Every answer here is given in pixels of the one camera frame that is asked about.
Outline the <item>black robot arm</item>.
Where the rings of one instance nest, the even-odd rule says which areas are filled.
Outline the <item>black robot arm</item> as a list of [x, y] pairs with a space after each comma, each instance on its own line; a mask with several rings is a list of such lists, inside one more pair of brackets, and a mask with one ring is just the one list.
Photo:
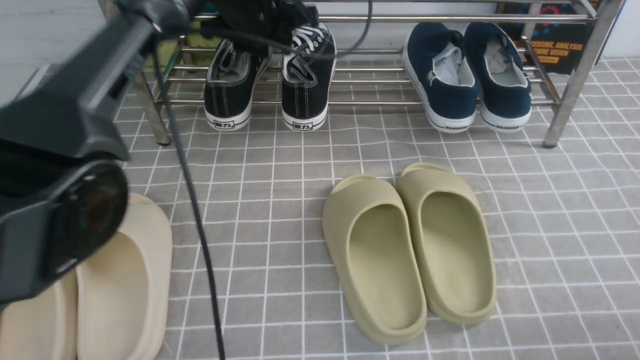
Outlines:
[[102, 248], [128, 205], [115, 112], [160, 41], [204, 0], [121, 0], [46, 84], [1, 109], [1, 305], [32, 299]]

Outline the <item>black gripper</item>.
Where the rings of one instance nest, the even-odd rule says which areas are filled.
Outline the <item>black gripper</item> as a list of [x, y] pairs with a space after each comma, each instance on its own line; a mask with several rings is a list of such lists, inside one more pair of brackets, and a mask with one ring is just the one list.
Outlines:
[[201, 36], [231, 40], [247, 51], [288, 50], [295, 30], [319, 25], [317, 9], [302, 0], [213, 0], [212, 6], [217, 15], [201, 21]]

